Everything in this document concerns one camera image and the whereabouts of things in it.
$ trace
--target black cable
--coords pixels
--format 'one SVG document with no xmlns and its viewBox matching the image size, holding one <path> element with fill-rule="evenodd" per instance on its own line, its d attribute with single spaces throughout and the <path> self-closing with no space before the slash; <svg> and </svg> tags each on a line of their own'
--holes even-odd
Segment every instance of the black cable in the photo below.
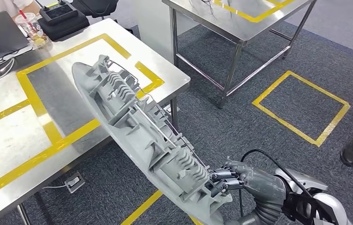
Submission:
<svg viewBox="0 0 353 225">
<path fill-rule="evenodd" d="M 213 11 L 213 8 L 211 6 L 211 0 L 201 0 L 201 1 L 204 2 L 206 5 L 208 5 L 210 7 L 211 14 L 213 14 L 214 11 Z"/>
<path fill-rule="evenodd" d="M 37 3 L 41 8 L 44 7 L 38 0 L 36 0 L 36 3 Z"/>
<path fill-rule="evenodd" d="M 243 217 L 243 202 L 241 201 L 241 189 L 239 189 L 239 199 L 240 199 L 240 201 L 239 201 L 239 204 L 240 204 L 240 215 L 241 215 L 241 217 Z"/>
<path fill-rule="evenodd" d="M 248 152 L 246 152 L 243 157 L 241 158 L 240 162 L 243 162 L 244 159 L 251 153 L 253 152 L 259 152 L 262 153 L 263 155 L 265 155 L 266 157 L 268 157 L 274 164 L 277 165 L 277 167 L 279 167 L 292 181 L 294 181 L 295 184 L 298 185 L 298 187 L 302 190 L 303 193 L 305 193 L 306 195 L 308 195 L 309 197 L 312 197 L 311 194 L 305 189 L 304 186 L 302 186 L 301 183 L 298 182 L 297 179 L 295 179 L 294 176 L 291 175 L 290 172 L 288 172 L 282 165 L 280 165 L 276 160 L 274 160 L 270 155 L 268 155 L 266 152 L 262 151 L 261 149 L 253 149 L 250 150 Z M 242 198 L 241 198 L 241 189 L 239 190 L 239 201 L 240 201 L 240 214 L 241 217 L 243 217 L 243 203 L 242 203 Z"/>
<path fill-rule="evenodd" d="M 91 13 L 93 14 L 97 14 L 99 16 L 102 16 L 103 14 L 105 14 L 107 12 L 107 9 L 110 7 L 110 3 L 106 6 L 105 11 L 103 11 L 103 13 L 97 13 L 95 11 L 93 11 L 91 8 L 88 7 L 88 5 L 84 2 L 84 0 L 78 0 L 82 5 L 84 5 Z"/>
</svg>

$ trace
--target table surface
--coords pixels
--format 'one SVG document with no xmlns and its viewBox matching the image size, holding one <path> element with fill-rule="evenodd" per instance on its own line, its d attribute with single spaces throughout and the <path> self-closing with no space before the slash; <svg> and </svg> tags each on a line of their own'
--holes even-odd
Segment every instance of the table surface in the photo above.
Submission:
<svg viewBox="0 0 353 225">
<path fill-rule="evenodd" d="M 108 140 L 77 91 L 75 62 L 108 55 L 166 103 L 190 78 L 111 19 L 16 58 L 0 79 L 0 216 Z"/>
<path fill-rule="evenodd" d="M 162 0 L 176 11 L 237 43 L 248 42 L 313 0 Z"/>
</svg>

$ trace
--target floor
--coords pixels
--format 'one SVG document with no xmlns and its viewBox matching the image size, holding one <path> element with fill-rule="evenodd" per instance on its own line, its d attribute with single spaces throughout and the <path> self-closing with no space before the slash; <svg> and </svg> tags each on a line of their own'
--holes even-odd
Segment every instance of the floor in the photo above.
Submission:
<svg viewBox="0 0 353 225">
<path fill-rule="evenodd" d="M 111 16 L 124 27 L 136 25 L 131 16 L 131 4 L 132 0 L 120 0 L 116 14 Z M 298 25 L 302 14 L 303 10 L 287 21 Z M 281 29 L 286 32 L 291 32 L 293 28 L 288 23 L 281 25 Z M 238 158 L 246 150 L 265 149 L 285 166 L 327 182 L 331 194 L 345 205 L 348 217 L 353 221 L 353 168 L 343 166 L 338 159 L 339 151 L 353 137 L 353 1 L 319 0 L 305 29 L 309 32 L 303 31 L 288 60 L 277 60 L 274 66 L 253 78 L 242 91 L 231 96 L 223 110 L 218 110 L 214 105 L 219 93 L 185 64 L 181 64 L 181 69 L 191 76 L 192 84 L 180 97 L 180 129 L 193 143 L 205 163 L 213 167 L 219 166 L 226 156 Z M 267 49 L 269 45 L 266 43 L 269 39 L 264 37 L 260 40 L 262 42 L 245 50 L 242 57 L 250 60 L 244 60 L 239 65 L 240 74 L 255 68 L 269 58 L 272 51 L 284 44 L 283 41 L 277 41 Z M 211 56 L 217 51 L 222 51 L 223 55 L 230 54 L 228 42 L 200 27 L 183 34 L 180 41 L 183 43 L 182 52 L 195 63 L 205 65 L 208 72 L 213 74 L 224 73 L 228 59 L 214 63 L 211 62 Z M 218 47 L 207 49 L 206 46 Z M 287 70 L 294 71 L 351 105 L 320 147 L 310 144 L 308 140 L 252 105 L 252 101 Z M 280 83 L 261 104 L 313 139 L 322 134 L 343 105 L 293 76 Z M 261 156 L 252 156 L 248 162 L 269 173 L 274 170 Z M 124 173 L 114 173 L 119 169 L 117 165 L 127 168 L 128 174 L 140 174 L 118 146 L 111 144 L 75 168 L 87 181 L 75 194 L 70 195 L 62 188 L 46 189 L 25 202 L 33 224 L 120 224 L 156 189 L 139 175 L 120 177 Z M 53 185 L 60 185 L 68 175 L 70 174 L 61 176 Z M 253 201 L 250 196 L 245 195 L 244 202 L 244 211 L 249 212 Z M 227 219 L 236 218 L 237 203 L 225 206 L 222 213 Z M 21 220 L 17 212 L 13 211 L 2 218 L 0 224 L 16 225 L 21 224 Z M 163 196 L 134 224 L 193 223 Z M 298 223 L 292 223 L 284 217 L 277 224 Z"/>
</svg>

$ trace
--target white cable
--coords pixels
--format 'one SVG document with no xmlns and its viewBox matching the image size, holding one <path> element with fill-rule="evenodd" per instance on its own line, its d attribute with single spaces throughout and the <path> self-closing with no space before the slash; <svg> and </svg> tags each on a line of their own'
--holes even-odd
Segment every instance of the white cable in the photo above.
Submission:
<svg viewBox="0 0 353 225">
<path fill-rule="evenodd" d="M 8 70 L 3 75 L 0 76 L 0 79 L 3 78 L 5 75 L 7 75 L 11 71 L 11 69 L 14 67 L 14 63 L 15 63 L 15 58 L 10 58 L 10 62 L 6 66 L 4 66 L 4 68 L 8 67 L 10 64 L 11 64 L 11 66 L 8 68 Z"/>
<path fill-rule="evenodd" d="M 62 185 L 62 186 L 55 186 L 55 187 L 48 186 L 48 187 L 43 187 L 42 189 L 44 189 L 44 188 L 63 188 L 63 187 L 66 187 L 66 185 Z"/>
</svg>

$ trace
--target gray plastic part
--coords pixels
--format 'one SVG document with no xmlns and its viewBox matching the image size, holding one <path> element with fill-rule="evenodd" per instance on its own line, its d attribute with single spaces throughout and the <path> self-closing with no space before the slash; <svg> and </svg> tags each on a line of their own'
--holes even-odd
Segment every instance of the gray plastic part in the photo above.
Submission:
<svg viewBox="0 0 353 225">
<path fill-rule="evenodd" d="M 192 156 L 193 146 L 168 126 L 166 113 L 154 100 L 139 100 L 137 80 L 99 56 L 95 65 L 76 62 L 76 87 L 94 116 L 143 174 L 179 208 L 208 225 L 223 225 L 217 209 L 231 202 L 230 194 L 211 197 L 204 185 L 207 169 Z"/>
</svg>

